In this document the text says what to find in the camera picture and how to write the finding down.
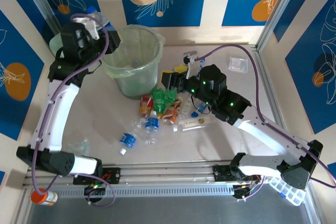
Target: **blue bottle cap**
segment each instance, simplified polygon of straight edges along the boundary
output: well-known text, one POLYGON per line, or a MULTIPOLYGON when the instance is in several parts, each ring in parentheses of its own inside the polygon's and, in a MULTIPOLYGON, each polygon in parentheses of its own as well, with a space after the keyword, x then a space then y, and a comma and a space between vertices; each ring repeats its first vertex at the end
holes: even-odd
POLYGON ((90 14, 90 13, 95 12, 96 10, 97 9, 94 6, 91 5, 85 10, 85 12, 86 12, 86 14, 90 14))
POLYGON ((194 111, 193 113, 191 113, 191 117, 192 118, 196 118, 198 117, 198 113, 196 111, 194 111))

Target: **label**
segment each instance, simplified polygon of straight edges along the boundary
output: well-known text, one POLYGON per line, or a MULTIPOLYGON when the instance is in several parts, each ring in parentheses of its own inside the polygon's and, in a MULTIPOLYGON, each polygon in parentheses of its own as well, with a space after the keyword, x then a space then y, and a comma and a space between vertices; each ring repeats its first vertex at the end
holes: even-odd
POLYGON ((129 133, 124 133, 120 142, 128 146, 129 148, 132 148, 136 142, 136 138, 129 133))
POLYGON ((45 206, 52 206, 58 199, 57 193, 53 191, 48 191, 48 196, 47 199, 42 202, 40 205, 45 205, 45 206))
POLYGON ((183 131, 196 129, 199 127, 205 127, 206 125, 210 124, 210 116, 206 116, 203 118, 194 118, 188 119, 183 122, 183 131))
POLYGON ((148 118, 145 128, 154 128, 154 129, 158 129, 159 128, 159 119, 157 118, 148 118))
POLYGON ((147 118, 153 107, 153 99, 150 97, 142 97, 140 101, 139 116, 147 118))

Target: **orange container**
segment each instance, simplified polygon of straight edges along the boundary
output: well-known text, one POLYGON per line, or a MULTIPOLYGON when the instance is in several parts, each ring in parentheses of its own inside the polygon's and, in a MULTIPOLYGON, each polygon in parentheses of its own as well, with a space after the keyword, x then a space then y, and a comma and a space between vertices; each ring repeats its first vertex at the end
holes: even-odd
POLYGON ((33 191, 30 197, 31 201, 35 204, 52 206, 58 199, 58 195, 54 191, 47 191, 46 194, 40 195, 37 191, 33 191))

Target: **trash bin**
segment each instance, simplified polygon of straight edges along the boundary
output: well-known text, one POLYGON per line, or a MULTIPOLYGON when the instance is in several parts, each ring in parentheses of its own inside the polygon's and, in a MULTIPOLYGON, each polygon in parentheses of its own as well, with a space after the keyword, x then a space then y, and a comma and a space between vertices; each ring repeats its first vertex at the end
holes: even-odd
POLYGON ((126 97, 139 99, 156 87, 165 38, 140 25, 129 25, 118 34, 120 46, 103 57, 102 65, 126 97))

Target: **bottle cap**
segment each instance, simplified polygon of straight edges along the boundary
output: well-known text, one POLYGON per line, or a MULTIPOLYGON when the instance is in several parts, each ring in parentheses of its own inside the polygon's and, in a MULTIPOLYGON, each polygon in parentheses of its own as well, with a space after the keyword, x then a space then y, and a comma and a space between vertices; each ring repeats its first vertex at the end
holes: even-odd
POLYGON ((119 153, 120 153, 121 155, 125 155, 126 150, 125 150, 124 148, 121 148, 120 151, 119 151, 119 153))
POLYGON ((33 203, 41 204, 44 201, 46 201, 47 197, 48 197, 48 193, 40 195, 40 194, 37 193, 37 191, 33 191, 33 193, 31 194, 30 199, 31 199, 31 201, 33 203))
POLYGON ((87 13, 87 14, 90 14, 90 13, 93 13, 93 12, 95 12, 97 9, 94 7, 94 6, 89 6, 86 10, 85 10, 85 12, 87 13))
POLYGON ((191 113, 191 117, 192 118, 196 118, 198 117, 198 113, 196 111, 194 111, 193 113, 191 113))

